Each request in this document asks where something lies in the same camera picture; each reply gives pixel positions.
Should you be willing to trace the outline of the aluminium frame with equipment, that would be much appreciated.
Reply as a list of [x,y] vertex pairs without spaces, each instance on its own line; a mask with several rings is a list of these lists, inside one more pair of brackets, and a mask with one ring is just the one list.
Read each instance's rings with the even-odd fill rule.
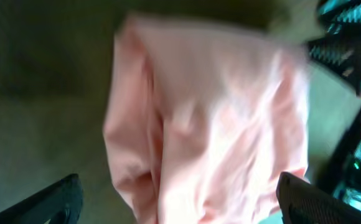
[[361,211],[361,0],[319,1],[324,33],[306,42],[314,96],[309,176],[317,187]]

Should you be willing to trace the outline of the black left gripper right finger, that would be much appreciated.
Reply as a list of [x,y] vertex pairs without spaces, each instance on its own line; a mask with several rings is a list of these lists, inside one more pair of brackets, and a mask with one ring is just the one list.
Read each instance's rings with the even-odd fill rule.
[[361,211],[289,172],[282,172],[276,196],[284,224],[361,224]]

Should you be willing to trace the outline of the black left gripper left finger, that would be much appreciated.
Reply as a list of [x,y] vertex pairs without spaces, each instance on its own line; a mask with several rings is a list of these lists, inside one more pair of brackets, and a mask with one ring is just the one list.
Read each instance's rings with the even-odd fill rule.
[[0,212],[0,224],[77,224],[83,207],[78,174],[70,174]]

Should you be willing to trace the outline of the salmon pink t-shirt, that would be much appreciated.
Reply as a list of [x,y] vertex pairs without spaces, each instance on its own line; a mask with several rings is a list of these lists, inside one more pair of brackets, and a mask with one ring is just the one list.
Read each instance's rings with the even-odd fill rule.
[[302,47],[237,27],[130,16],[115,34],[103,127],[138,223],[259,223],[282,172],[307,171]]

